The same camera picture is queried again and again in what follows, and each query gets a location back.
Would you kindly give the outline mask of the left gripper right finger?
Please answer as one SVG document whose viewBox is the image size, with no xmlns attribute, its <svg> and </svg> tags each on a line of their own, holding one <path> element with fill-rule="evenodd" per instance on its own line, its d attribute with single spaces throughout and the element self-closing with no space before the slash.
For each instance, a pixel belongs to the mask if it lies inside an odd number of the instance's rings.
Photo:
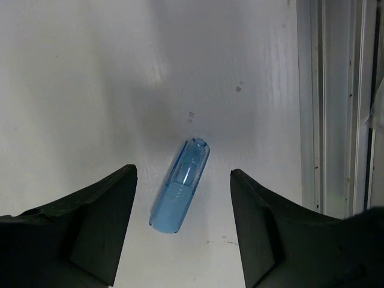
<svg viewBox="0 0 384 288">
<path fill-rule="evenodd" d="M 230 193 L 247 287 L 383 286 L 383 208 L 332 218 L 239 169 Z"/>
</svg>

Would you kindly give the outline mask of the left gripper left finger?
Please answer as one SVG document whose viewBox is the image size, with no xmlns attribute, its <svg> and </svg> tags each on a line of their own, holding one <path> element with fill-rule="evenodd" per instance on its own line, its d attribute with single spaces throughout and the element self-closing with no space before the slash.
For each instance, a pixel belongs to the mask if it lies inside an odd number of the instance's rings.
<svg viewBox="0 0 384 288">
<path fill-rule="evenodd" d="M 112 287 L 137 185 L 129 164 L 18 216 L 1 217 L 2 287 Z"/>
</svg>

